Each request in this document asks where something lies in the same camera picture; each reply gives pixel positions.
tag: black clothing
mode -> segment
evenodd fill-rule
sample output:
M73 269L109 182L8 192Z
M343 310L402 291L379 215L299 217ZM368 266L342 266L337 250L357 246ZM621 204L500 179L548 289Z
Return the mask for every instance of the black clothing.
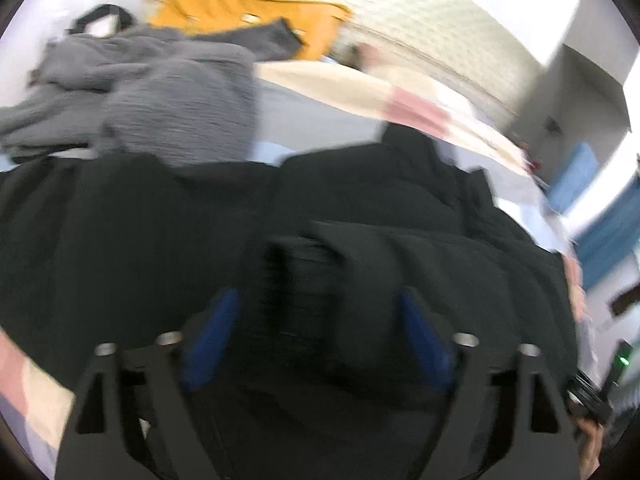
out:
M318 234L317 221L377 228ZM362 290L350 299L350 328L337 325L349 368L375 370L395 319L386 298L413 285L453 331L501 348L537 344L559 384L574 372L560 256L493 206L483 172L443 163L428 137L396 124L380 143L293 156L279 169L169 170L152 156L110 155L46 158L2 174L0 324L73 388L96 344L148 344L221 286L239 285L236 333L250 346L271 315L262 300L267 249L277 237L309 234L365 262L349 283L375 276L383 292Z

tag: hand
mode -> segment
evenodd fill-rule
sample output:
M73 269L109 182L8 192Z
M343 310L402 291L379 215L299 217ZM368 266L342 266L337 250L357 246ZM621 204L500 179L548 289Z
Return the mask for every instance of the hand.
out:
M587 440L580 454L580 480L585 480L600 466L598 456L602 449L604 428L588 418L578 418L575 423L587 436Z
M562 262L564 263L564 274L566 275L567 285L569 286L569 301L571 302L571 310L574 314L574 321L578 322L582 319L586 310L585 293L582 290L582 269L578 259L572 254L563 254Z

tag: black strap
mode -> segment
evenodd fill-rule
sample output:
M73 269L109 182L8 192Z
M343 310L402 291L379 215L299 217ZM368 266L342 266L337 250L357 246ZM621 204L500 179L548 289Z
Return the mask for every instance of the black strap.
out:
M118 15L118 26L116 30L117 32L128 29L136 22L135 18L129 13L127 9L123 9L120 6L113 4L102 4L76 19L67 32L69 33L69 35L82 34L86 30L87 25L89 25L90 23L96 22L97 20L100 20L105 16L116 14Z

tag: bed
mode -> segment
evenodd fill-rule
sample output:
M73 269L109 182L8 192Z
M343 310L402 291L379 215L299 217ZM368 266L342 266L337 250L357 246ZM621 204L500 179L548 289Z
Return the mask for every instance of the bed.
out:
M412 126L435 139L441 157L487 171L497 206L541 247L565 258L574 313L581 311L579 268L562 233L553 229L545 199L520 150L498 131L454 105L436 104L398 84L345 66L317 61L269 62L256 68L258 137L251 159L279 164L293 152L375 141L385 121ZM590 357L588 346L582 350ZM0 332L0 413L33 463L54 477L57 450L73 393L40 370Z

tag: pink patch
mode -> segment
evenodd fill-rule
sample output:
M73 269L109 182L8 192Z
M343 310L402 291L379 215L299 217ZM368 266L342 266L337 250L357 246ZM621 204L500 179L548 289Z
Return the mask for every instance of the pink patch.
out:
M411 126L441 139L448 134L449 114L446 111L431 101L398 87L394 88L384 119Z
M563 254L562 262L564 263L564 273L566 280L570 285L582 286L582 267L578 258L572 254Z
M363 65L368 69L382 64L380 49L370 43L358 43L358 52Z
M0 330L0 394L23 416L27 415L27 399L22 389L22 370L27 358Z

